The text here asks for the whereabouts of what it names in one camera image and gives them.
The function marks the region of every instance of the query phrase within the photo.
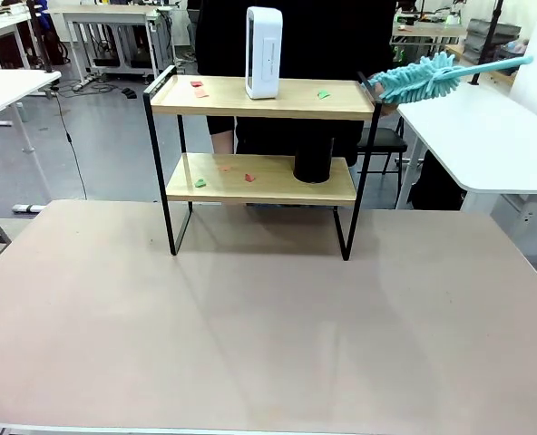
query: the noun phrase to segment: gray floor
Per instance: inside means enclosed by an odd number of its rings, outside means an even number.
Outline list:
[[[63,79],[73,78],[71,65],[59,68]],[[119,90],[103,95],[61,98],[64,120],[73,145],[89,199],[153,201],[158,199],[150,137],[142,107],[143,82],[115,82],[133,88],[140,98],[127,100]],[[63,131],[57,101],[44,97],[23,100],[28,116],[25,124],[31,142],[37,148],[43,170],[54,198],[82,198],[73,154]],[[5,112],[0,119],[9,119]],[[172,116],[156,117],[161,156],[166,177],[171,175],[180,157],[177,122]],[[382,120],[395,127],[397,117]],[[211,151],[205,119],[185,117],[188,150]],[[408,141],[413,132],[406,133]],[[372,168],[381,169],[385,158],[375,157]],[[371,175],[364,207],[392,208],[396,195],[396,175]],[[34,171],[21,152],[15,130],[0,127],[0,218],[12,216],[14,204],[41,203]]]

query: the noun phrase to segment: black pole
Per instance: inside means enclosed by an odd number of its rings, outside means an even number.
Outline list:
[[[26,6],[29,8],[29,13],[31,14],[31,25],[33,26],[34,37],[36,38],[36,43],[39,45],[39,52],[43,57],[44,70],[48,73],[53,72],[51,68],[51,61],[49,61],[49,55],[47,54],[46,49],[44,48],[43,43],[43,34],[41,33],[41,26],[39,25],[39,18],[36,16],[36,10],[34,9],[34,0],[26,0]]]
[[[490,22],[490,29],[488,29],[488,34],[486,35],[486,41],[484,41],[484,47],[483,47],[482,52],[480,53],[480,58],[478,59],[479,65],[482,65],[484,61],[486,60],[486,55],[488,54],[490,44],[493,42],[494,33],[496,32],[496,25],[498,25],[498,20],[501,17],[501,13],[503,12],[503,2],[504,0],[498,0],[498,4],[494,8],[493,20]],[[474,84],[474,85],[478,84],[479,77],[480,77],[480,73],[475,74],[470,84]]]

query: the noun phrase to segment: paper scrap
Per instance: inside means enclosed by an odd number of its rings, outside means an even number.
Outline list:
[[[208,93],[204,91],[204,88],[194,89],[194,95],[196,95],[196,98],[204,98],[209,96]]]

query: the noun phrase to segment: black bag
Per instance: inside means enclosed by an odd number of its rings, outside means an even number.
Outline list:
[[[428,151],[420,179],[412,186],[409,200],[416,210],[459,210],[466,191],[460,188]]]

